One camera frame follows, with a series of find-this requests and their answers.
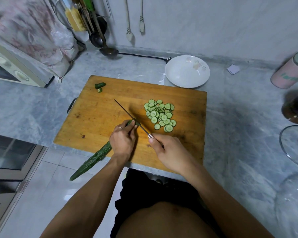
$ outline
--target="knife blade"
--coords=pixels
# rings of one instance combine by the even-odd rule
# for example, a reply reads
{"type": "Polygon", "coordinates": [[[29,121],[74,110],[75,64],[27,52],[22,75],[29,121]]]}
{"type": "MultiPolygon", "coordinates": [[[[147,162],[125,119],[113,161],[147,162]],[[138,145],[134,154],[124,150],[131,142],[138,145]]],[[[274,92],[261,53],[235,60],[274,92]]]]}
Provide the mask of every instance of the knife blade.
{"type": "MultiPolygon", "coordinates": [[[[133,120],[135,120],[136,121],[136,119],[134,118],[134,117],[132,117],[131,116],[131,114],[126,110],[126,109],[124,109],[124,107],[123,106],[121,106],[120,105],[120,103],[118,103],[118,105],[133,119],[133,120]]],[[[138,122],[138,126],[140,127],[140,128],[142,128],[142,130],[147,134],[147,136],[148,136],[148,138],[154,138],[154,136],[152,135],[152,134],[150,134],[150,133],[148,133],[147,132],[147,130],[145,130],[143,127],[142,127],[142,125],[139,123],[139,121],[137,121],[138,122]]]]}

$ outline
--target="cutting board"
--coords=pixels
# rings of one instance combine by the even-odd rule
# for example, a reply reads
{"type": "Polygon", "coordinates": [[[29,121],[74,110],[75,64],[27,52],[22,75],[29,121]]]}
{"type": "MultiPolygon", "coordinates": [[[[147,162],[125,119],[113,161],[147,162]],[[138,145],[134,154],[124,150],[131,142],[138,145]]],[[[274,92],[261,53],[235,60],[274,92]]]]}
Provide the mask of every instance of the cutting board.
{"type": "MultiPolygon", "coordinates": [[[[189,152],[202,164],[207,93],[192,89],[169,87],[157,84],[90,76],[63,126],[54,139],[55,144],[88,152],[97,152],[108,139],[114,127],[130,117],[114,101],[116,99],[134,116],[149,133],[178,137],[189,152]],[[101,93],[95,84],[105,82],[101,93]],[[174,104],[177,125],[173,132],[165,133],[163,128],[154,129],[146,116],[144,104],[149,99],[163,100],[174,104]]],[[[148,143],[146,133],[137,128],[137,143],[131,162],[149,167],[167,169],[157,158],[148,143]]]]}

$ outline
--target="marble countertop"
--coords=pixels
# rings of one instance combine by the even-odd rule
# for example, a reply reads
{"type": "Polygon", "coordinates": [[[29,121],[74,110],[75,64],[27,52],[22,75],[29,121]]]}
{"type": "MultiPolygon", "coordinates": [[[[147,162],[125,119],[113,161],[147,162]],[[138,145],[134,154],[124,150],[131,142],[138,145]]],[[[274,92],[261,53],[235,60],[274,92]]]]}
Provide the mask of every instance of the marble countertop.
{"type": "MultiPolygon", "coordinates": [[[[280,131],[292,125],[282,116],[281,106],[288,93],[298,90],[298,83],[282,90],[270,83],[272,70],[249,65],[231,75],[226,71],[230,62],[208,65],[210,79],[198,88],[207,92],[204,166],[274,236],[283,237],[274,199],[280,184],[298,174],[298,166],[279,145],[280,131]]],[[[53,81],[48,88],[37,88],[0,81],[0,135],[90,156],[91,153],[53,143],[67,117],[67,108],[89,76],[172,86],[164,67],[162,60],[133,56],[109,60],[99,52],[86,51],[61,84],[53,81]]],[[[183,179],[165,171],[129,165],[183,179]]]]}

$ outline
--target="tiled floor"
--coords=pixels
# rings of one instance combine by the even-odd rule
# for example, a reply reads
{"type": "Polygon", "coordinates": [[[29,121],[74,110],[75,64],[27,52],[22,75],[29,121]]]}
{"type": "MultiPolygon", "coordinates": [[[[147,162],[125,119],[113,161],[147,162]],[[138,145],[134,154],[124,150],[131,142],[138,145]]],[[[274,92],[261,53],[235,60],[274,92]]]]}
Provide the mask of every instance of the tiled floor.
{"type": "MultiPolygon", "coordinates": [[[[39,237],[71,196],[106,164],[100,161],[87,173],[70,181],[70,176],[87,158],[49,148],[0,232],[0,238],[39,237]]],[[[103,222],[94,237],[110,237],[117,213],[114,202],[120,198],[121,181],[127,170],[124,168],[119,177],[103,222]]]]}

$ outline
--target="wall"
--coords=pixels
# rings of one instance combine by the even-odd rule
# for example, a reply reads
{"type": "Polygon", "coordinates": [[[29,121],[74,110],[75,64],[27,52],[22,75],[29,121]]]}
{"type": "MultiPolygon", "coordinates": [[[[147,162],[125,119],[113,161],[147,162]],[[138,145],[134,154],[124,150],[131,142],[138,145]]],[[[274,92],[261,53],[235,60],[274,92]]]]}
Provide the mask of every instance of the wall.
{"type": "MultiPolygon", "coordinates": [[[[132,46],[123,0],[109,5],[108,42],[132,46]]],[[[128,0],[128,7],[135,47],[274,62],[298,51],[298,0],[144,0],[144,36],[140,0],[128,0]]]]}

